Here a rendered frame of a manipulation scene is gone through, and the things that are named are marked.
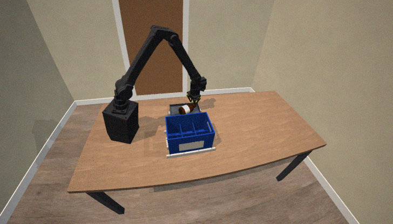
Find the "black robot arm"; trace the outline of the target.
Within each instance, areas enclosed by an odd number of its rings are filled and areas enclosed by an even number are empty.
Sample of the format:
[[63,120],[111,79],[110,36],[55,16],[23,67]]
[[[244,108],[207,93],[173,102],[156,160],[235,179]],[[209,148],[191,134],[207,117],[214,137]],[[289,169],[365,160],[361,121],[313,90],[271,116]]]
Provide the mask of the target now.
[[191,59],[189,58],[187,52],[185,51],[179,36],[173,30],[152,25],[151,31],[135,59],[133,60],[131,66],[127,70],[126,74],[122,76],[121,79],[117,80],[115,83],[116,90],[114,90],[114,101],[111,113],[126,115],[128,106],[130,104],[130,98],[133,95],[133,86],[137,80],[143,67],[149,60],[155,48],[158,44],[165,39],[168,44],[173,49],[175,54],[178,56],[179,60],[188,71],[191,81],[191,89],[196,90],[196,95],[200,94],[200,91],[206,89],[207,79],[201,77],[197,69],[194,67]]

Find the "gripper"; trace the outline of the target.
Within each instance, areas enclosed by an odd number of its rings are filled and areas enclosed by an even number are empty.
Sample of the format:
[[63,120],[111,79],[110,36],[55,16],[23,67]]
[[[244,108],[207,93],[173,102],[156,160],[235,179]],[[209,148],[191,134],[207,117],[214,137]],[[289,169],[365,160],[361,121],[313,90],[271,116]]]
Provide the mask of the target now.
[[[201,99],[201,98],[200,98],[201,95],[200,95],[200,94],[197,95],[197,89],[196,89],[196,90],[192,90],[192,89],[190,88],[190,91],[187,92],[187,95],[186,95],[186,96],[188,97],[188,99],[189,99],[190,102],[193,100],[194,105],[197,105],[198,101]],[[190,98],[191,98],[191,100],[190,100]],[[197,101],[197,102],[196,102],[196,101]],[[196,103],[195,103],[195,102],[196,102]]]

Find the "blue plastic crate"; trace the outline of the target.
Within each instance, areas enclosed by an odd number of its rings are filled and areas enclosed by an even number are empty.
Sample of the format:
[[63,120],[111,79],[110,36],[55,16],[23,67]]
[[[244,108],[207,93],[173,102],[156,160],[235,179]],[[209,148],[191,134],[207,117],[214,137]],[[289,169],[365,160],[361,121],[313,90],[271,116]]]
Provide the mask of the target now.
[[165,122],[170,154],[212,148],[215,131],[207,112],[167,116]]

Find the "brown glass bottle with white label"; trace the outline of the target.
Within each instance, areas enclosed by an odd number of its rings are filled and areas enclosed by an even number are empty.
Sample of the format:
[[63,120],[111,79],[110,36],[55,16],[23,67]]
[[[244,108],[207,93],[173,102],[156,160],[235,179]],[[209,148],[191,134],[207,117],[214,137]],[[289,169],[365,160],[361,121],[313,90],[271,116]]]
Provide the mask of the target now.
[[196,105],[194,105],[194,104],[186,104],[186,105],[179,108],[179,113],[180,113],[180,115],[189,114],[190,112],[192,112],[194,110],[195,107],[196,107]]

